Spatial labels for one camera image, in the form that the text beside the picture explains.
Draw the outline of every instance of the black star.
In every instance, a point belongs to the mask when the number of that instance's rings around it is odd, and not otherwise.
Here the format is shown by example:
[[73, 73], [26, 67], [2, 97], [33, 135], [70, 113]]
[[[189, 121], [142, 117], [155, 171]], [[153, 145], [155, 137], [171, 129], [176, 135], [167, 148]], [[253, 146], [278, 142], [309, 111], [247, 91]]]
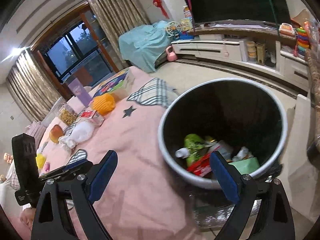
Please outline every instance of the black star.
[[126, 116], [131, 116], [132, 112], [136, 109], [137, 108], [133, 108], [133, 106], [130, 106], [128, 109], [123, 110], [124, 116], [122, 118], [125, 118]]

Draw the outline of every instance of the red lantern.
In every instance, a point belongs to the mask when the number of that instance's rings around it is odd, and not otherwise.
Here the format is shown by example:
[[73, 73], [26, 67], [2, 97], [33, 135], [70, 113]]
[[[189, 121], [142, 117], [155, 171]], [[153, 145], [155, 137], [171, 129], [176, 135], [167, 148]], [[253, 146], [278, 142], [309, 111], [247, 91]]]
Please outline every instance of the red lantern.
[[164, 17], [166, 17], [167, 19], [169, 19], [169, 16], [168, 16], [167, 12], [166, 12], [166, 11], [164, 10], [164, 8], [162, 7], [162, 1], [161, 1], [161, 0], [153, 0], [153, 4], [154, 4], [155, 6], [157, 6], [158, 8], [161, 9], [162, 14], [163, 14]]

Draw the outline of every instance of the pink kettlebell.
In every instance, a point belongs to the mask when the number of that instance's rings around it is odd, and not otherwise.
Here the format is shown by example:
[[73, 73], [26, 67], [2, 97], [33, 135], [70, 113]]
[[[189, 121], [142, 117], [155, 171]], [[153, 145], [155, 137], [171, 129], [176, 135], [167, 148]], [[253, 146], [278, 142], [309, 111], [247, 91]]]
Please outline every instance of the pink kettlebell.
[[173, 51], [172, 46], [167, 47], [167, 49], [165, 50], [165, 52], [167, 53], [167, 60], [168, 61], [176, 61], [178, 59], [177, 54]]

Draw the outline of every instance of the tv stand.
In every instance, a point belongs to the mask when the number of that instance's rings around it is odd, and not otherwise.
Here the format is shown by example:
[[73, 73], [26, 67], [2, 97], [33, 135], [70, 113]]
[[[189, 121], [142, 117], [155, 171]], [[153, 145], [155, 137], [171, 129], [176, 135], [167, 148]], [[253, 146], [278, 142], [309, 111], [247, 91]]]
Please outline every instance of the tv stand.
[[247, 49], [244, 39], [201, 40], [195, 37], [193, 40], [173, 41], [172, 47], [178, 56], [192, 55], [197, 59], [209, 59], [222, 63], [232, 64], [234, 67], [245, 68], [261, 76], [270, 76], [284, 85], [290, 84], [290, 88], [296, 91], [309, 92], [308, 64], [305, 60], [295, 57], [289, 52], [281, 50], [281, 43], [276, 42], [276, 67], [268, 67], [248, 61]]
[[267, 28], [228, 28], [228, 27], [204, 27], [204, 28], [196, 28], [195, 31], [188, 31], [188, 34], [194, 35], [209, 35], [209, 34], [229, 34], [229, 35], [237, 35], [242, 37], [252, 37], [256, 39], [265, 39], [265, 40], [273, 40], [280, 41], [283, 45], [288, 45], [294, 47], [296, 45], [296, 38], [281, 34], [280, 39], [278, 36], [278, 32], [276, 30], [271, 30]]

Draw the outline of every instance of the curtain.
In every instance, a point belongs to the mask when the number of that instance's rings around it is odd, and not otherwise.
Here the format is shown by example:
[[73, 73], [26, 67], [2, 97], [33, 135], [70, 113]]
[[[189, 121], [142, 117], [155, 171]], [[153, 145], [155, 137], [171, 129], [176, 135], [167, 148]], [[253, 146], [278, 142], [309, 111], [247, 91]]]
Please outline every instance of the curtain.
[[29, 50], [19, 56], [6, 84], [17, 105], [31, 121], [42, 121], [60, 97]]
[[150, 24], [134, 0], [88, 0], [97, 20], [120, 59], [119, 37], [143, 24]]

